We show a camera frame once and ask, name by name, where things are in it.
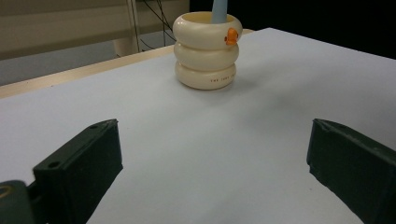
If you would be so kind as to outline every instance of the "stacked ring cup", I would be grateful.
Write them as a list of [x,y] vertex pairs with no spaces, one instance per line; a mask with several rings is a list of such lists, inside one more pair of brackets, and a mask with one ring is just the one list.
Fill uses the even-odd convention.
[[189,12],[173,25],[177,79],[200,90],[219,89],[233,81],[237,41],[242,35],[242,24],[236,17],[227,15],[226,22],[213,24],[211,15],[209,11]]

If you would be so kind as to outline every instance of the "white table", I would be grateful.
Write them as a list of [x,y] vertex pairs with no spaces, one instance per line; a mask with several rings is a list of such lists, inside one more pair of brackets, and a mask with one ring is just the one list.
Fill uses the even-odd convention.
[[0,182],[119,121],[124,169],[89,223],[361,223],[306,164],[312,120],[396,148],[396,61],[275,29],[244,35],[232,85],[180,84],[173,54],[0,100]]

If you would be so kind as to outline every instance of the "screw hole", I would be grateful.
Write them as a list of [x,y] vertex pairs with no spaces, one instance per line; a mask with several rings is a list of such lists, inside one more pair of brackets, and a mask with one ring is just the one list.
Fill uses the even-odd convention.
[[49,164],[49,168],[55,168],[55,167],[59,166],[59,164],[61,164],[61,163],[58,161],[54,161]]

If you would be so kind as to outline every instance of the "black cable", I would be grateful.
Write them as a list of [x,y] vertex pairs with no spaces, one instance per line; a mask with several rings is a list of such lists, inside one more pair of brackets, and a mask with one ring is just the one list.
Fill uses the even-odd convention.
[[161,17],[162,17],[162,21],[163,21],[163,46],[165,47],[166,46],[165,23],[164,23],[164,19],[163,19],[163,4],[161,3],[161,0],[157,0],[157,5],[161,11]]
[[143,41],[142,39],[140,39],[140,41],[142,41],[142,43],[144,44],[144,45],[146,45],[149,49],[154,49],[153,47],[151,47],[150,45],[148,45],[148,44],[146,44],[146,42],[145,41]]
[[171,38],[171,39],[173,39],[173,40],[175,40],[171,35],[169,35],[166,31],[165,31],[165,33]]
[[163,21],[163,20],[161,19],[161,17],[154,11],[154,9],[152,9],[152,8],[150,7],[150,5],[148,4],[148,2],[147,2],[146,0],[143,0],[143,2],[144,2],[144,3],[146,4],[146,6],[157,16],[157,18],[158,18],[163,24],[165,24],[165,25],[173,32],[172,27],[169,25],[169,23]]
[[163,14],[163,20],[164,20],[164,22],[168,25],[168,27],[170,27],[170,24],[169,24],[169,22],[168,22],[168,20],[166,19],[166,17],[165,17],[165,14],[163,13],[163,5],[162,5],[162,2],[161,2],[161,0],[157,0],[157,2],[160,2],[160,4],[161,4],[161,13]]

